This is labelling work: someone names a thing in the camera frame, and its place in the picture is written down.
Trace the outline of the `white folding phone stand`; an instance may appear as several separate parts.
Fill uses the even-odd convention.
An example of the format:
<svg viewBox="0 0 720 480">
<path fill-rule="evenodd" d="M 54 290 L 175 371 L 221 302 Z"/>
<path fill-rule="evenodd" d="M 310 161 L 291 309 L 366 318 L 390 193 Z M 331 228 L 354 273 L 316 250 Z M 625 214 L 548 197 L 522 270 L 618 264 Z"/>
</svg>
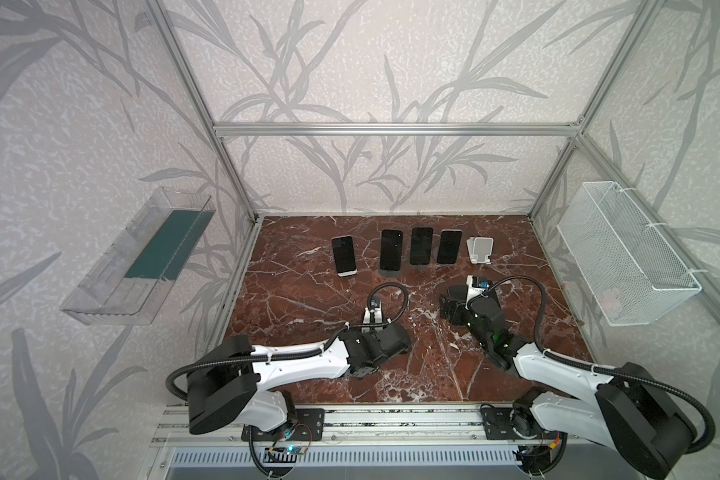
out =
<svg viewBox="0 0 720 480">
<path fill-rule="evenodd" d="M 472 264 L 491 263 L 494 239 L 491 237 L 470 237 L 466 240 L 469 260 Z"/>
</svg>

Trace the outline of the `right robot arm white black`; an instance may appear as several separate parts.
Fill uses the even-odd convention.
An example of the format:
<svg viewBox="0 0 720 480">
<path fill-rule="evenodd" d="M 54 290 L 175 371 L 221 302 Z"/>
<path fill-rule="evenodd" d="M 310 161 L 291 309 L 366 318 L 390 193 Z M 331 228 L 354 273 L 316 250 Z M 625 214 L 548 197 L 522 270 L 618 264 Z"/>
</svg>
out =
<svg viewBox="0 0 720 480">
<path fill-rule="evenodd" d="M 512 334 L 488 281 L 448 287 L 439 308 L 441 318 L 469 331 L 496 368 L 533 382 L 513 403 L 519 435 L 575 435 L 618 452 L 651 479 L 666 478 L 690 453 L 696 427 L 643 367 L 591 365 Z"/>
</svg>

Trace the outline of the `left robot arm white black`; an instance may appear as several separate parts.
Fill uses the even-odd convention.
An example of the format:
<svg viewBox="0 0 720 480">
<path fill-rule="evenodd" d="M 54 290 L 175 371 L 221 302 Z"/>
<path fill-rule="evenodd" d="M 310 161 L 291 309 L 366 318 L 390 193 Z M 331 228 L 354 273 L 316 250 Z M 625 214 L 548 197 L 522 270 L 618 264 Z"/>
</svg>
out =
<svg viewBox="0 0 720 480">
<path fill-rule="evenodd" d="M 364 378 L 411 348 L 408 332 L 397 323 L 367 330 L 345 326 L 320 342 L 281 347 L 252 345 L 238 336 L 170 374 L 166 386 L 187 403 L 193 435 L 234 422 L 271 433 L 296 421 L 294 402 L 283 386 Z"/>
</svg>

